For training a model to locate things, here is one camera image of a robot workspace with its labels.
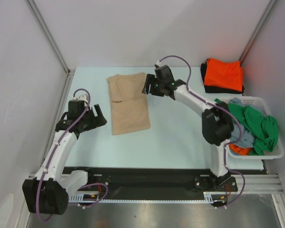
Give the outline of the beige t shirt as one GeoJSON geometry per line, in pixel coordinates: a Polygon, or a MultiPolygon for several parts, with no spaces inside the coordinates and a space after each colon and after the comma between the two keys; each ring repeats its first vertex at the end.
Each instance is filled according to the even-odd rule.
{"type": "Polygon", "coordinates": [[[112,135],[134,133],[151,127],[146,95],[142,93],[145,73],[107,78],[112,135]]]}

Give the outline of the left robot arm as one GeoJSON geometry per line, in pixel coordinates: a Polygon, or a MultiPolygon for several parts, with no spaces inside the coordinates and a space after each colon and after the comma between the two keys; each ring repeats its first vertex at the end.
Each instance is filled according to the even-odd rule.
{"type": "Polygon", "coordinates": [[[83,187],[95,186],[95,177],[86,171],[73,171],[62,179],[69,154],[83,132],[104,126],[107,120],[98,104],[90,107],[86,99],[71,100],[55,126],[54,140],[38,172],[23,182],[22,190],[29,212],[62,215],[69,197],[83,187]]]}

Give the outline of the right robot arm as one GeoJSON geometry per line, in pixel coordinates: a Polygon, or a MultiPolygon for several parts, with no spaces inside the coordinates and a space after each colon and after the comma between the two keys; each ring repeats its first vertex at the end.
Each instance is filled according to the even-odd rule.
{"type": "Polygon", "coordinates": [[[222,190],[231,171],[227,167],[227,145],[234,130],[232,116],[225,102],[211,102],[194,93],[186,82],[175,80],[167,65],[155,64],[155,74],[147,74],[143,94],[168,96],[193,110],[201,117],[202,135],[211,145],[212,177],[209,184],[214,190],[222,190]]]}

